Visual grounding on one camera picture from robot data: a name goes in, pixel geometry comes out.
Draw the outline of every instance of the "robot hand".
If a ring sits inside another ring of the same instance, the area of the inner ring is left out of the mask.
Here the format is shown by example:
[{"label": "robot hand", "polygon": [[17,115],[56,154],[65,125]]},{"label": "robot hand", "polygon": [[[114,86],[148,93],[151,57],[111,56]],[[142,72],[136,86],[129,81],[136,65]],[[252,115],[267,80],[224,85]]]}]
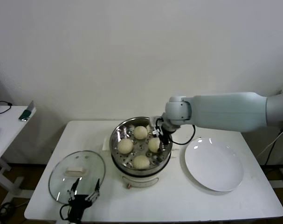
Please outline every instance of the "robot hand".
[{"label": "robot hand", "polygon": [[[81,219],[86,208],[92,206],[92,204],[100,196],[100,179],[98,179],[95,190],[90,195],[76,195],[76,188],[79,184],[80,178],[72,185],[71,190],[68,190],[70,195],[69,204],[65,204],[60,209],[60,216],[62,220],[68,220],[70,223],[81,224]],[[62,216],[62,209],[66,206],[70,207],[68,212],[68,217],[64,218]]]}]

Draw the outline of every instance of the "steamed bun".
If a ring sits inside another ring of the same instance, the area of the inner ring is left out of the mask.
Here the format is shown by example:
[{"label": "steamed bun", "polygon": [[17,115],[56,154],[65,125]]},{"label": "steamed bun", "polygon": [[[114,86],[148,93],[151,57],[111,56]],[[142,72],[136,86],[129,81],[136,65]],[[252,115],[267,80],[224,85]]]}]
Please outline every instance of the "steamed bun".
[{"label": "steamed bun", "polygon": [[150,161],[145,155],[139,155],[133,159],[133,167],[136,169],[146,169],[149,166]]},{"label": "steamed bun", "polygon": [[148,148],[151,152],[156,153],[160,148],[160,139],[159,138],[152,138],[149,140]]},{"label": "steamed bun", "polygon": [[147,129],[143,126],[137,126],[134,129],[134,137],[138,140],[145,139],[147,137]]},{"label": "steamed bun", "polygon": [[130,139],[122,139],[117,144],[117,148],[121,154],[128,154],[133,149],[133,142]]}]

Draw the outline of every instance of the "white table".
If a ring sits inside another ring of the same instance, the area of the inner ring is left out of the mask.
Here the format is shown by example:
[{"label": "white table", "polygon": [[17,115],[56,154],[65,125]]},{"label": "white table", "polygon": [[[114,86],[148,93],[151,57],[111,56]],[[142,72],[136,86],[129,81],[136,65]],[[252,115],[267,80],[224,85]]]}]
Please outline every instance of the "white table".
[{"label": "white table", "polygon": [[[267,178],[242,135],[237,132],[197,128],[195,137],[218,138],[233,148],[244,167],[242,184],[232,192],[209,190],[197,183],[186,169],[184,149],[169,161],[160,180],[149,188],[127,189],[118,175],[110,153],[102,151],[105,136],[121,121],[71,121],[66,126],[35,192],[25,210],[27,219],[60,220],[59,209],[48,191],[54,166],[75,151],[93,150],[106,164],[101,196],[86,209],[86,222],[193,222],[257,219],[283,216],[280,204]],[[173,138],[184,142],[192,128],[183,127]]]},{"label": "white table", "polygon": [[[8,106],[0,106],[0,112],[5,111]],[[1,156],[24,128],[24,126],[29,122],[19,121],[18,118],[23,113],[27,106],[12,106],[12,108],[0,114],[0,166],[2,167],[0,171],[0,186],[6,189],[9,193],[5,197],[3,203],[9,202],[13,197],[30,198],[33,191],[32,190],[21,190],[19,188],[23,177],[17,177],[16,181],[12,183],[3,174],[5,170],[10,170],[10,166],[1,159]]]}]

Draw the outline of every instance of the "power cord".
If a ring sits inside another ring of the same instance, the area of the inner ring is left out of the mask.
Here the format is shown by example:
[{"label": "power cord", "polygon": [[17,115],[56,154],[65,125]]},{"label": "power cord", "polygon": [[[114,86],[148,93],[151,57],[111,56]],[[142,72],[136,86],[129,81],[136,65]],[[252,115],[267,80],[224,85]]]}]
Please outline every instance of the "power cord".
[{"label": "power cord", "polygon": [[267,160],[266,160],[266,162],[265,162],[264,165],[267,165],[267,163],[268,163],[268,161],[269,161],[269,159],[270,159],[270,156],[271,156],[271,154],[272,154],[273,148],[274,148],[274,146],[275,146],[275,144],[276,144],[278,138],[279,138],[282,134],[283,134],[283,130],[281,130],[281,131],[279,132],[279,134],[277,135],[277,137],[276,137],[276,139],[275,139],[275,141],[274,141],[274,143],[273,143],[273,145],[272,145],[272,148],[271,148],[271,150],[270,150],[270,152],[269,152],[269,155],[268,155]]},{"label": "power cord", "polygon": [[274,141],[272,141],[270,144],[268,144],[268,145],[257,155],[257,157],[259,157],[261,154],[263,154],[264,151],[266,151],[267,148],[269,148],[274,142],[276,142],[277,139],[279,139],[281,135],[283,135],[283,131],[274,139]]},{"label": "power cord", "polygon": [[60,217],[61,217],[61,219],[62,220],[67,220],[68,218],[64,218],[63,216],[62,216],[62,209],[64,208],[64,207],[67,207],[67,206],[70,206],[69,204],[64,204],[60,209],[59,209],[59,215],[60,215]]},{"label": "power cord", "polygon": [[168,139],[169,139],[172,143],[174,143],[174,144],[177,144],[177,145],[180,145],[180,146],[186,145],[186,144],[188,144],[189,142],[192,141],[192,139],[193,139],[193,137],[194,137],[194,135],[195,135],[195,131],[196,131],[195,125],[192,125],[192,127],[193,127],[193,130],[194,130],[194,131],[193,131],[193,135],[191,136],[191,138],[190,138],[187,142],[185,142],[185,143],[178,143],[178,142],[175,142],[175,141],[173,141],[171,135],[168,136]]},{"label": "power cord", "polygon": [[[156,127],[158,127],[158,121],[164,121],[163,120],[163,118],[158,118],[157,120],[156,120]],[[193,137],[194,137],[194,135],[195,135],[195,132],[196,132],[196,128],[195,128],[195,125],[192,125],[192,127],[193,127],[193,135],[191,136],[191,138],[187,141],[187,142],[185,142],[185,143],[178,143],[178,142],[175,142],[175,141],[173,141],[173,139],[172,139],[172,137],[171,137],[171,135],[169,134],[168,135],[168,139],[172,142],[172,143],[174,143],[174,144],[177,144],[177,145],[180,145],[180,146],[183,146],[183,145],[186,145],[186,144],[188,144],[189,142],[191,142],[192,141],[192,139],[193,139]]]},{"label": "power cord", "polygon": [[0,114],[5,113],[5,112],[9,111],[9,110],[12,108],[12,106],[13,106],[13,104],[12,104],[12,103],[7,102],[7,101],[5,101],[5,100],[0,100],[0,103],[6,103],[6,104],[9,106],[9,108],[8,108],[8,109],[6,109],[5,111],[0,112]]},{"label": "power cord", "polygon": [[9,220],[12,215],[14,214],[16,208],[25,206],[28,204],[29,201],[26,201],[24,203],[21,203],[19,205],[14,205],[11,202],[8,203],[4,203],[0,206],[0,224],[6,224],[5,220]]}]

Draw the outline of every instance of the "white plate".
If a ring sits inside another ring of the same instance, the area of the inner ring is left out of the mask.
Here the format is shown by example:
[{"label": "white plate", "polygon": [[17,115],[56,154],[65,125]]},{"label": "white plate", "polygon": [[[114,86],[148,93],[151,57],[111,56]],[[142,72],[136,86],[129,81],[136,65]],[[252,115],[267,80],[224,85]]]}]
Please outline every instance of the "white plate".
[{"label": "white plate", "polygon": [[231,191],[243,180],[243,166],[236,153],[216,139],[192,141],[185,151],[185,161],[191,175],[212,190]]}]

